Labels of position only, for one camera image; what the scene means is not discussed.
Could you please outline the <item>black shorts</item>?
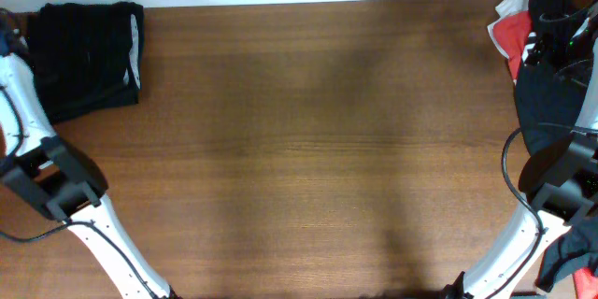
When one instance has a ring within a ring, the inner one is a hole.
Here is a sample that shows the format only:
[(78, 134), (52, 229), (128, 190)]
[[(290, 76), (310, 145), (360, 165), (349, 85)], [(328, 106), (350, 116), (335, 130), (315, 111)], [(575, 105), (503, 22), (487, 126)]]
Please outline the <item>black shorts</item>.
[(139, 102), (144, 7), (47, 4), (27, 18), (37, 96), (50, 121)]

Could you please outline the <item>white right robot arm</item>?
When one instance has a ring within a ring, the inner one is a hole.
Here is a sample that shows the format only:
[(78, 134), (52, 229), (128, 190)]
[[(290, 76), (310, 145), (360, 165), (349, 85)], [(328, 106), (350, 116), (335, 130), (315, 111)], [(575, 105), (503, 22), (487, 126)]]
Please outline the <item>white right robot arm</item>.
[(531, 157), (518, 201), (490, 251), (441, 292), (444, 298), (509, 298), (548, 248), (597, 214), (597, 13), (542, 13), (515, 84), (521, 135)]

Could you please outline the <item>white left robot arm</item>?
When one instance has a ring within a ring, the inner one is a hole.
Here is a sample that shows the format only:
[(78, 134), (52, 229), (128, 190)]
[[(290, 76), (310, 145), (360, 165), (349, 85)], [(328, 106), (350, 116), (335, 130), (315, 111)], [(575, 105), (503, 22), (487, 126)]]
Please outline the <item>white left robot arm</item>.
[(175, 291), (123, 228), (95, 162), (54, 124), (135, 103), (143, 9), (134, 3), (47, 5), (26, 22), (1, 13), (1, 181), (90, 251), (124, 298)]

